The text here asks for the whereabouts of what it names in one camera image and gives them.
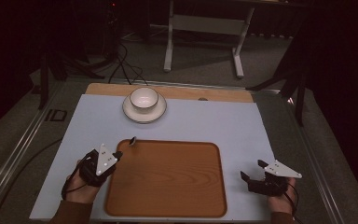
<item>black cable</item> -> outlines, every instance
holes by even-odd
[[[293,186],[293,185],[291,185],[291,184],[289,184],[289,183],[287,183],[290,187],[292,187],[292,189],[295,191],[295,193],[296,193],[296,198],[297,198],[297,200],[296,200],[296,205],[295,205],[295,208],[297,209],[297,207],[298,207],[298,203],[299,203],[299,201],[300,201],[300,195],[298,194],[298,191],[297,191],[297,189],[295,188],[295,186]],[[298,223],[300,223],[300,224],[303,224],[303,222],[297,217],[297,216],[295,216],[295,212],[293,213],[293,217],[295,218],[295,221],[297,221]]]
[[[293,202],[293,200],[290,198],[290,196],[286,192],[283,195],[287,198],[287,200],[289,201],[290,205],[292,206],[292,216],[294,217],[295,213],[296,213],[296,210],[297,210],[297,207],[296,207],[295,203]]]
[[[7,195],[10,193],[10,191],[12,190],[14,184],[16,183],[17,179],[19,178],[20,174],[25,170],[25,168],[31,163],[31,161],[34,160],[34,158],[36,158],[40,153],[42,153],[43,151],[45,151],[46,149],[48,149],[49,147],[54,146],[55,144],[57,144],[58,142],[60,142],[62,140],[62,138],[57,139],[56,141],[48,144],[47,146],[43,147],[42,149],[40,149],[38,152],[36,152],[33,157],[31,157],[23,166],[22,168],[19,170],[19,172],[16,174],[16,176],[13,178],[13,181],[11,182],[11,184],[9,185],[7,192],[5,193],[4,197],[2,198],[1,202],[0,202],[0,210],[7,198]]]
[[[70,193],[70,192],[73,192],[73,191],[78,190],[78,189],[83,189],[85,186],[87,186],[87,184],[84,184],[84,185],[82,185],[82,186],[80,186],[78,188],[75,188],[75,189],[68,189],[65,193]]]
[[[112,75],[110,76],[109,80],[108,80],[108,83],[110,83],[112,81],[112,78],[115,76],[117,70],[121,67],[122,71],[123,71],[123,75],[124,77],[127,79],[127,82],[132,85],[133,82],[135,82],[135,80],[140,77],[142,79],[142,81],[146,84],[146,86],[148,86],[148,83],[147,81],[144,79],[144,77],[142,77],[142,73],[143,73],[143,69],[141,67],[138,67],[138,66],[133,66],[131,64],[129,64],[127,61],[126,61],[126,58],[127,58],[127,55],[128,55],[128,49],[120,43],[120,46],[125,50],[125,53],[124,53],[124,56],[123,57],[120,57],[119,55],[117,56],[117,59],[118,59],[118,65],[117,67],[115,68],[115,70],[112,72]],[[130,81],[130,78],[124,68],[124,65],[127,65],[130,70],[136,74],[135,78]]]

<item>human hand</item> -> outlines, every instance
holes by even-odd
[[[77,170],[69,182],[65,200],[74,203],[93,203],[99,190],[100,188],[87,185]]]
[[[289,188],[287,189],[286,194],[290,197],[290,199],[293,202],[295,202],[296,195],[295,195],[294,186],[296,184],[296,180],[292,177],[288,177],[287,181],[289,183]],[[292,206],[292,203],[286,198],[285,195],[267,197],[267,202],[268,202],[268,207],[272,213],[282,212],[282,213],[293,214],[294,207]]]

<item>table leg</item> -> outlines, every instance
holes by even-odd
[[[241,48],[242,48],[243,41],[245,40],[246,34],[248,32],[249,25],[251,24],[251,19],[254,11],[255,11],[254,7],[249,8],[248,15],[246,16],[246,21],[244,21],[240,33],[240,41],[237,47],[232,49],[232,56],[234,58],[235,70],[237,72],[237,77],[239,78],[243,77],[242,63],[240,58]]]
[[[172,64],[172,33],[173,33],[173,0],[170,2],[170,17],[168,19],[168,44],[167,50],[165,52],[165,62],[164,62],[164,71],[171,72],[171,64]]]

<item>bowl on saucer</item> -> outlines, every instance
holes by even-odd
[[[139,88],[123,102],[124,114],[138,123],[155,121],[164,114],[166,108],[165,98],[151,88]]]

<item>white metal frame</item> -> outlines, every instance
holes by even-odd
[[[245,21],[178,15],[173,13],[173,0],[171,0],[170,17],[168,20],[168,44],[165,52],[164,71],[171,71],[173,51],[172,32],[173,29],[175,29],[224,35],[238,35],[240,40],[237,47],[232,49],[232,56],[237,77],[243,77],[240,52],[254,11],[254,7],[249,8]]]

